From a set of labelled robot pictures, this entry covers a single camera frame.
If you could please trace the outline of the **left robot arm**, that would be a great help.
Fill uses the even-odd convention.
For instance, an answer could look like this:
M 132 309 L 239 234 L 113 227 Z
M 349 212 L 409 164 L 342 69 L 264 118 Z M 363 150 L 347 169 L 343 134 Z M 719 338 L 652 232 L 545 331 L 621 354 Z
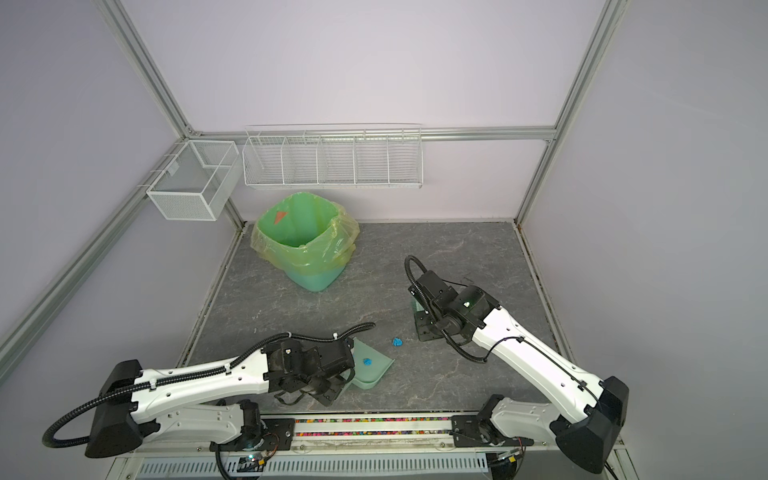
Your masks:
M 283 332 L 258 341 L 237 357 L 179 369 L 145 369 L 137 360 L 116 365 L 99 395 L 54 421 L 42 435 L 52 449 L 85 446 L 89 458 L 128 453 L 187 428 L 215 402 L 241 398 L 233 426 L 196 429 L 195 437 L 219 445 L 254 446 L 261 437 L 255 395 L 311 396 L 331 405 L 355 375 L 354 335 L 374 328 L 357 324 L 330 338 Z

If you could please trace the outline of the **mint green dustpan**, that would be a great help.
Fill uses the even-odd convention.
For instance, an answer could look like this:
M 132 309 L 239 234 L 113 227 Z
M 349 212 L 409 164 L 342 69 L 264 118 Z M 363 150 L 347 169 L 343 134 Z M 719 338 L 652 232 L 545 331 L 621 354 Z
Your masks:
M 394 363 L 393 359 L 357 338 L 354 338 L 353 358 L 352 384 L 361 390 L 374 388 Z

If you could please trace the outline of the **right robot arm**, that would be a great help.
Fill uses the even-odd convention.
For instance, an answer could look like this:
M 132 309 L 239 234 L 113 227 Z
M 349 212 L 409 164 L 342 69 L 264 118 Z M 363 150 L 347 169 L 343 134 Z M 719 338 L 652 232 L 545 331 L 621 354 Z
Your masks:
M 536 387 L 546 403 L 494 395 L 474 417 L 470 439 L 484 445 L 505 440 L 553 442 L 575 465 L 592 474 L 608 469 L 608 457 L 625 425 L 629 388 L 600 378 L 525 329 L 492 295 L 476 285 L 441 278 L 415 256 L 404 260 L 409 292 L 419 310 L 425 340 L 444 340 L 456 353 L 485 365 L 501 359 Z

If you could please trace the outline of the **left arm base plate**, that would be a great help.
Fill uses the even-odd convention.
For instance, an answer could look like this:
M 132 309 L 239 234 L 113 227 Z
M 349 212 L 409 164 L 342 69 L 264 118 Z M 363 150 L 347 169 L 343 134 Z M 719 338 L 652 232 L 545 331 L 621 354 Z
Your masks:
M 287 451 L 291 448 L 294 438 L 295 419 L 290 417 L 267 418 L 261 420 L 257 433 L 242 433 L 236 439 L 217 445 L 210 444 L 209 450 L 215 452 L 245 452 L 245 451 Z

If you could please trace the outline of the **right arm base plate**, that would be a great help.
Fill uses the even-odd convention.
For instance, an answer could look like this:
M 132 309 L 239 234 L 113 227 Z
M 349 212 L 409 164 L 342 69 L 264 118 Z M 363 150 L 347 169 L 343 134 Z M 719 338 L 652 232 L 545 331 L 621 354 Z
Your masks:
M 493 427 L 489 420 L 477 415 L 454 415 L 450 418 L 451 436 L 458 448 L 470 447 L 531 447 L 532 439 L 506 437 Z

